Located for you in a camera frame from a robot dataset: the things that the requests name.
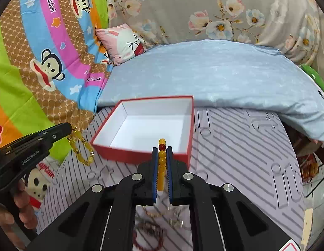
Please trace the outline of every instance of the colorful blanket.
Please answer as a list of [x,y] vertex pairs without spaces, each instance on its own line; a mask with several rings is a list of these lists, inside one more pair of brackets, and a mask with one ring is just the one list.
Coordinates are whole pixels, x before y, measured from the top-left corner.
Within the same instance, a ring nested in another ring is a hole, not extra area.
[[[70,122],[85,129],[111,71],[94,29],[106,0],[11,0],[0,17],[0,146]],[[67,141],[51,156],[63,160]]]

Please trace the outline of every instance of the light blue blanket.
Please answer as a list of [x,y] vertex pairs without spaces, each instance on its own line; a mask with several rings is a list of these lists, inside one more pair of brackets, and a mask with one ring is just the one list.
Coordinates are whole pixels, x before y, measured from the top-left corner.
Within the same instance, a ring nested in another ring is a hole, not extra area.
[[98,106],[166,95],[193,95],[196,107],[275,111],[324,141],[324,93],[273,48],[223,40],[158,46],[114,67]]

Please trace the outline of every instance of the pink pillow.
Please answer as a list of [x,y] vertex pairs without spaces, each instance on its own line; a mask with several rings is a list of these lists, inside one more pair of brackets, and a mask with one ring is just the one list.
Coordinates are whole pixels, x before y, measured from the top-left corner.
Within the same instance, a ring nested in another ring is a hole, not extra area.
[[106,48],[115,65],[145,52],[143,39],[127,25],[96,29],[96,35]]

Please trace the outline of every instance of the red box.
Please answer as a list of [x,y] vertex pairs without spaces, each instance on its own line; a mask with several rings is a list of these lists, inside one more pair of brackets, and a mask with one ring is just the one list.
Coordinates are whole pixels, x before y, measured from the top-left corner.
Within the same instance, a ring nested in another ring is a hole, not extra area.
[[194,114],[192,96],[121,100],[92,139],[105,159],[139,164],[151,159],[159,139],[174,158],[190,166]]

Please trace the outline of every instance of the human hand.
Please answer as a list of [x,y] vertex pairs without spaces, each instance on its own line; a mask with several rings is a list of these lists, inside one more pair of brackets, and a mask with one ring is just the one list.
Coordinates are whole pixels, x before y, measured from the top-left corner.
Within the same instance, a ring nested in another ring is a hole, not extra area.
[[[37,226],[37,218],[34,209],[29,205],[29,195],[25,192],[25,185],[22,180],[18,182],[19,193],[14,196],[14,202],[20,209],[20,220],[28,229],[34,229]],[[24,243],[13,232],[11,225],[14,224],[14,217],[5,207],[0,205],[0,226],[10,241],[18,248],[25,249]]]

